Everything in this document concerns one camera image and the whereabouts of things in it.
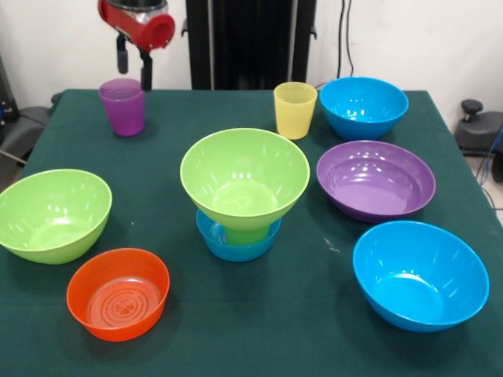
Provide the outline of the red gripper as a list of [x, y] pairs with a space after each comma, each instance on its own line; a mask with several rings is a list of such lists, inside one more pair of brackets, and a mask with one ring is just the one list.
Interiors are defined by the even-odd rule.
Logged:
[[165, 0], [152, 1], [99, 1], [97, 9], [101, 19], [117, 30], [117, 69], [122, 75], [128, 73], [127, 39], [139, 48], [143, 63], [141, 88], [152, 89], [152, 58], [150, 51], [165, 48], [175, 32], [174, 18], [168, 13]]

